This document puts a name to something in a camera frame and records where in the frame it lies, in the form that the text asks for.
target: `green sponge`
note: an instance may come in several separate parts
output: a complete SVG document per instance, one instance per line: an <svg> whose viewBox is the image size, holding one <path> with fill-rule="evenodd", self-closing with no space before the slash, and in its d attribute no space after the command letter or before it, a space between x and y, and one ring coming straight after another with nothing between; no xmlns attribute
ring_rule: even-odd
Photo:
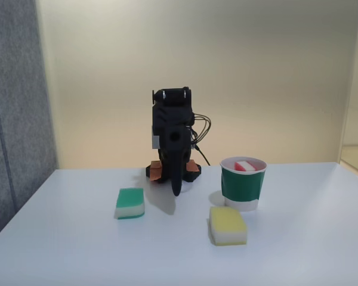
<svg viewBox="0 0 358 286"><path fill-rule="evenodd" d="M120 189L115 208L116 219L133 219L144 214L142 188Z"/></svg>

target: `gray partition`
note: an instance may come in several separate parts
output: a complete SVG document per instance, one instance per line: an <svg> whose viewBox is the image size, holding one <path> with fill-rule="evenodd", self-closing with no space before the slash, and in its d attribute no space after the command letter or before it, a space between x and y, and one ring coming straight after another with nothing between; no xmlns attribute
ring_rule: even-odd
<svg viewBox="0 0 358 286"><path fill-rule="evenodd" d="M35 3L0 1L0 230L57 167Z"/></svg>

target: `red and white block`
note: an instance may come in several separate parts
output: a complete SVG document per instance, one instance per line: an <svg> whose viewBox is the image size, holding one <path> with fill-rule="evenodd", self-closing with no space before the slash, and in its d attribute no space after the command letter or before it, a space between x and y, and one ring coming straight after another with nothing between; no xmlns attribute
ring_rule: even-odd
<svg viewBox="0 0 358 286"><path fill-rule="evenodd" d="M257 171L257 169L247 161L235 162L234 163L234 169L236 171L243 171L243 172Z"/></svg>

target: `yellow sponge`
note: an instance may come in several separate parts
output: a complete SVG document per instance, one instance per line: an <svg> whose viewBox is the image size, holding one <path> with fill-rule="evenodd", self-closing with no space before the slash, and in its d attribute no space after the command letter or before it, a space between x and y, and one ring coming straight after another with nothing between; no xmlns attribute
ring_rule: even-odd
<svg viewBox="0 0 358 286"><path fill-rule="evenodd" d="M231 207L211 207L209 225L216 245L246 244L246 224L237 210Z"/></svg>

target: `cable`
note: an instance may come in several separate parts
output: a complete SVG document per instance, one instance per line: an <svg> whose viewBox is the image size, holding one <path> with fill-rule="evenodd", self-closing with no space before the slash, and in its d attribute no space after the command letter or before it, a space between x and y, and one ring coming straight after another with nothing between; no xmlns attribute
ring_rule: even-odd
<svg viewBox="0 0 358 286"><path fill-rule="evenodd" d="M204 160L210 166L211 164L209 163L209 161L207 160L207 158L204 156L203 152L201 152L200 148L197 145L195 145L195 150L197 150L203 156Z"/></svg>
<svg viewBox="0 0 358 286"><path fill-rule="evenodd" d="M191 145L194 146L195 150L198 151L204 158L204 160L207 162L207 164L210 166L209 161L207 160L207 158L204 156L203 152L201 152L199 146L197 145L201 140L204 139L204 137L208 134L208 131L211 128L211 119L208 116L205 115L201 115L201 114L196 114L195 115L195 120L197 121L204 121L204 127L203 130L201 131L201 133L197 133L195 130L192 129L192 126L189 126L190 132L191 132Z"/></svg>

